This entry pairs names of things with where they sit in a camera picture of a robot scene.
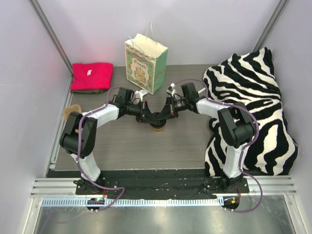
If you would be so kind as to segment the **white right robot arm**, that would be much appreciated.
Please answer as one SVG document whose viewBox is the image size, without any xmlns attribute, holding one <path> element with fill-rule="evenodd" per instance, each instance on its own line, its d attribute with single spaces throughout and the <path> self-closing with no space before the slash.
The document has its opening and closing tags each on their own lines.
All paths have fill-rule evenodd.
<svg viewBox="0 0 312 234">
<path fill-rule="evenodd" d="M 153 114 L 156 121 L 151 126 L 161 129 L 166 120 L 177 118 L 178 113 L 185 110 L 216 118 L 221 136 L 227 144 L 220 188 L 230 193 L 242 183 L 244 149 L 252 142 L 253 137 L 258 136 L 259 129 L 255 118 L 241 102 L 228 104 L 211 100 L 208 96 L 201 97 L 192 82 L 182 84 L 181 90 L 183 95 L 177 99 L 175 84 L 170 85 L 166 91 L 169 96 L 165 105 L 161 112 Z"/>
</svg>

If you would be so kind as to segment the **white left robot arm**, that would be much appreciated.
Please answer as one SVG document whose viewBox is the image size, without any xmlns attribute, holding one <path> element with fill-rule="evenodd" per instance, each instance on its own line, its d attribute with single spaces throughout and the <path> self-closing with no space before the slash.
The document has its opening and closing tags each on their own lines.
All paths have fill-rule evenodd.
<svg viewBox="0 0 312 234">
<path fill-rule="evenodd" d="M 92 194 L 100 194 L 105 184 L 93 155 L 99 127 L 125 115 L 134 116 L 138 123 L 155 128 L 162 128 L 166 123 L 157 118 L 157 113 L 151 113 L 147 101 L 134 97 L 134 94 L 133 90 L 120 87 L 112 101 L 84 114 L 73 111 L 68 116 L 59 144 L 78 164 L 80 182 L 87 184 Z"/>
</svg>

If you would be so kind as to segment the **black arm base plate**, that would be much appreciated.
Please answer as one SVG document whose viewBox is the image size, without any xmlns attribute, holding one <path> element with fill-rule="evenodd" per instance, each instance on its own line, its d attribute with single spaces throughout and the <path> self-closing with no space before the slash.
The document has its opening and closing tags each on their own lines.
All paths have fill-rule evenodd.
<svg viewBox="0 0 312 234">
<path fill-rule="evenodd" d="M 75 180 L 77 195 L 120 196 L 131 200 L 211 199 L 220 194 L 247 194 L 249 185 L 243 177 L 235 189 L 220 188 L 220 177 L 208 177 L 204 169 L 121 170 L 101 172 L 104 189 Z"/>
</svg>

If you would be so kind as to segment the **black plastic cup lid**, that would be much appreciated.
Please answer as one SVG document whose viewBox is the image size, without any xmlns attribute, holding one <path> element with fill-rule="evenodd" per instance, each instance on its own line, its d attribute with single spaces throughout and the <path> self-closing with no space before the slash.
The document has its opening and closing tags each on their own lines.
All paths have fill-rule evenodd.
<svg viewBox="0 0 312 234">
<path fill-rule="evenodd" d="M 165 119 L 158 119 L 159 114 L 160 114 L 160 112 L 154 112 L 153 116 L 156 119 L 156 123 L 150 123 L 150 126 L 155 128 L 155 129 L 163 128 L 166 124 Z"/>
</svg>

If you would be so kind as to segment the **brown paper coffee cup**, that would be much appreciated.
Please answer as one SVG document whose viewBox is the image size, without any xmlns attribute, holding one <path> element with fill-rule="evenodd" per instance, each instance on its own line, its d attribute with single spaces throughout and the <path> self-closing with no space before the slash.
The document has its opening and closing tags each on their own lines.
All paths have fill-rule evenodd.
<svg viewBox="0 0 312 234">
<path fill-rule="evenodd" d="M 161 133 L 164 129 L 165 125 L 155 125 L 155 124 L 151 124 L 151 128 L 155 133 Z"/>
</svg>

